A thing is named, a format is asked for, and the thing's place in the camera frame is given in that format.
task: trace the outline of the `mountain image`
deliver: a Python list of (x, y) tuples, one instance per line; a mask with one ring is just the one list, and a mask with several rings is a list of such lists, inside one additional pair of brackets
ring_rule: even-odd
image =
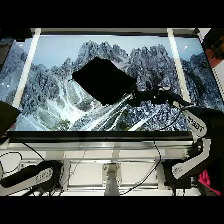
[[(127, 53), (107, 41), (84, 42), (75, 60), (68, 57), (60, 66), (31, 64), (29, 77), (19, 109), (21, 115), (15, 131), (146, 131), (167, 126), (179, 114), (167, 105), (142, 102), (140, 107), (126, 103), (129, 96), (114, 105), (102, 106), (82, 87), (71, 80), (71, 74), (95, 57), (110, 60), (117, 68), (137, 80), (141, 91), (154, 86), (168, 86), (180, 94), (174, 60), (162, 44), (132, 49)], [(27, 53), (12, 45), (0, 74), (0, 100), (12, 104)], [(204, 53), (181, 59), (187, 88), (194, 104), (224, 111), (216, 81)], [(186, 119), (165, 130), (188, 130)]]

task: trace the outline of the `white vertical bar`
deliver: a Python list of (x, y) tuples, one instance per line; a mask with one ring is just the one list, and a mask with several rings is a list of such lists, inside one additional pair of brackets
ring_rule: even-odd
[(36, 51), (37, 42), (38, 42), (38, 39), (40, 37), (40, 33), (41, 33), (41, 28), (36, 28), (35, 29), (35, 34), (33, 36), (31, 44), (30, 44), (30, 49), (29, 49), (28, 56), (27, 56), (26, 62), (25, 62), (24, 67), (23, 67), (23, 72), (22, 72), (22, 75), (21, 75), (21, 78), (20, 78), (20, 81), (19, 81), (19, 85), (18, 85), (16, 94), (15, 94), (15, 97), (14, 97), (14, 101), (13, 101), (13, 104), (12, 104), (12, 106), (15, 107), (15, 108), (19, 108), (19, 105), (20, 105), (20, 102), (21, 102), (21, 99), (22, 99), (22, 96), (23, 96), (23, 91), (24, 91), (24, 88), (26, 86), (27, 78), (28, 78), (28, 75), (29, 75), (30, 66), (31, 66), (31, 63), (33, 61), (33, 57), (34, 57), (34, 54), (35, 54), (35, 51)]
[(173, 53), (173, 59), (174, 59), (176, 70), (177, 70), (177, 76), (180, 83), (181, 94), (183, 96), (183, 99), (190, 103), (191, 99), (190, 99), (189, 92), (187, 90), (187, 85), (186, 85), (186, 80), (185, 80), (182, 64), (178, 54), (176, 41), (173, 35), (173, 29), (167, 28), (167, 33), (168, 33), (168, 38), (170, 41), (171, 50)]

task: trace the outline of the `metal bracket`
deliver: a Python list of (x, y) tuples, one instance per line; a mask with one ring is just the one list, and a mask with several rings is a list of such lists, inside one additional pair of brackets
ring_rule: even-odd
[(102, 185), (103, 185), (103, 187), (106, 187), (108, 172), (116, 173), (117, 185), (120, 187), (122, 184), (120, 164), (119, 163), (103, 164), (103, 168), (102, 168)]

